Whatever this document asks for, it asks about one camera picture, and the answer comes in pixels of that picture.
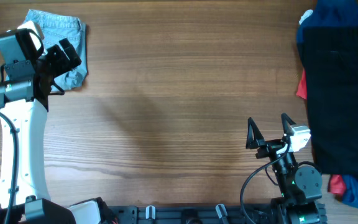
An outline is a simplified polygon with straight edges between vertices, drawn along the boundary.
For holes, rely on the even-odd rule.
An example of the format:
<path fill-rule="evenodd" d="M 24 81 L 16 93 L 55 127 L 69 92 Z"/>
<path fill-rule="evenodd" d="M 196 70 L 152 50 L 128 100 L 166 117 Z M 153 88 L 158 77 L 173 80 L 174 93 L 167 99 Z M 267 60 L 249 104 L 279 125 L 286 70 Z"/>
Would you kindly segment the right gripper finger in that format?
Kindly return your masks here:
<path fill-rule="evenodd" d="M 247 141 L 246 148 L 247 149 L 257 149 L 265 146 L 265 139 L 257 127 L 255 121 L 252 117 L 249 117 L 247 120 L 248 130 L 247 130 Z"/>
<path fill-rule="evenodd" d="M 283 132 L 287 136 L 292 136 L 294 131 L 292 130 L 292 126 L 296 125 L 296 123 L 287 115 L 286 113 L 281 114 Z"/>

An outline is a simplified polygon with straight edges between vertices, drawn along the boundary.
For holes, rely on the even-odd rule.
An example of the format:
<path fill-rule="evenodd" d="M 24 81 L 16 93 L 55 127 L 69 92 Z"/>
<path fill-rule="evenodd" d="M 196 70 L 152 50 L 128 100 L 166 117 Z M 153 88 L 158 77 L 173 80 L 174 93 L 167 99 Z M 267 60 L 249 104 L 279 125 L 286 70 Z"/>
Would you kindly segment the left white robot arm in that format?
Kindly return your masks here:
<path fill-rule="evenodd" d="M 114 223 L 101 198 L 68 208 L 50 199 L 44 171 L 48 97 L 55 78 L 81 64 L 67 39 L 44 48 L 34 28 L 0 34 L 0 223 Z"/>

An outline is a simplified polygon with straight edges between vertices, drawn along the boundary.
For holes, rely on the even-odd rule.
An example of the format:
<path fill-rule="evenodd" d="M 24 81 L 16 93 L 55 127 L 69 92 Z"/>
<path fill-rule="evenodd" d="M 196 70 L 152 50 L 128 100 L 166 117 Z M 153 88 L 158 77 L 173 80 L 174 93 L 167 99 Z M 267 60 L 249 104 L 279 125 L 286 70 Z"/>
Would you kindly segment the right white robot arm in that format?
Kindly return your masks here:
<path fill-rule="evenodd" d="M 255 157 L 268 158 L 270 162 L 259 167 L 245 180 L 240 192 L 241 212 L 247 221 L 254 223 L 250 211 L 246 210 L 244 192 L 252 178 L 262 170 L 271 167 L 281 196 L 270 201 L 273 223 L 320 224 L 327 223 L 322 198 L 322 171 L 310 161 L 297 162 L 294 153 L 303 149 L 311 138 L 309 127 L 296 124 L 287 114 L 281 114 L 283 136 L 280 139 L 265 140 L 255 121 L 248 118 L 247 149 L 256 149 Z"/>

